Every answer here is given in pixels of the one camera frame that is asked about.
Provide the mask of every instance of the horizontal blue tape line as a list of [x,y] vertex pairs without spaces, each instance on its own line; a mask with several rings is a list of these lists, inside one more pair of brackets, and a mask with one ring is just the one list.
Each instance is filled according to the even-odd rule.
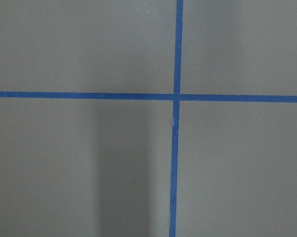
[[4,98],[63,98],[104,100],[173,100],[173,94],[0,91]]
[[[104,99],[104,100],[173,100],[173,94],[144,93],[80,93],[80,92],[23,92],[0,91],[3,98],[64,98],[64,99]],[[281,102],[297,103],[295,95],[210,95],[181,94],[181,101],[235,101],[235,102]]]
[[295,95],[207,95],[181,94],[181,101],[236,101],[236,102],[282,102],[297,103]]

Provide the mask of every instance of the concrete floor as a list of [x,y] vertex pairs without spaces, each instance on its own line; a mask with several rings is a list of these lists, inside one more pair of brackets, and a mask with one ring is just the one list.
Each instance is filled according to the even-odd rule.
[[[173,93],[175,0],[0,1],[0,91]],[[185,0],[182,93],[297,95],[297,0]],[[172,101],[0,98],[0,237],[165,237]],[[181,102],[177,236],[297,237],[297,104]]]

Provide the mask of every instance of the gray floor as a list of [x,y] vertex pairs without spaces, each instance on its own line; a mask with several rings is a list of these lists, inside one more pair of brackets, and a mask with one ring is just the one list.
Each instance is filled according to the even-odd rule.
[[[0,91],[172,93],[175,0],[1,1]],[[297,95],[297,0],[185,0],[182,93]],[[0,237],[165,237],[172,101],[0,98]],[[177,236],[297,237],[297,104],[181,102]]]

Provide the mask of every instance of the vertical blue tape line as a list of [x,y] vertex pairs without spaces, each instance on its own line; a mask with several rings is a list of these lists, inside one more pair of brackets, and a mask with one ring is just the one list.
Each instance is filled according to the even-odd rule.
[[184,6],[184,0],[177,0],[169,237],[176,236],[178,138],[179,138],[180,81],[181,81],[181,67],[182,67],[183,6]]

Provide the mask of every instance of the blue tape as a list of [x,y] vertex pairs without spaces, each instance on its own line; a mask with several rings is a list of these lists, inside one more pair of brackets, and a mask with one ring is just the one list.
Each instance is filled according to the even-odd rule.
[[182,94],[182,101],[236,101],[236,102],[274,102],[297,103],[297,96],[292,95],[206,95]]
[[179,138],[180,83],[181,83],[182,39],[183,39],[183,6],[184,6],[184,1],[177,0],[169,237],[176,236],[178,138]]
[[79,93],[79,92],[22,92],[0,91],[2,98],[60,98],[104,100],[176,100],[297,103],[295,95],[213,95],[213,94],[142,94],[142,93]]
[[63,98],[63,99],[104,99],[104,100],[173,100],[173,94],[140,93],[77,93],[77,92],[21,92],[0,91],[5,98]]

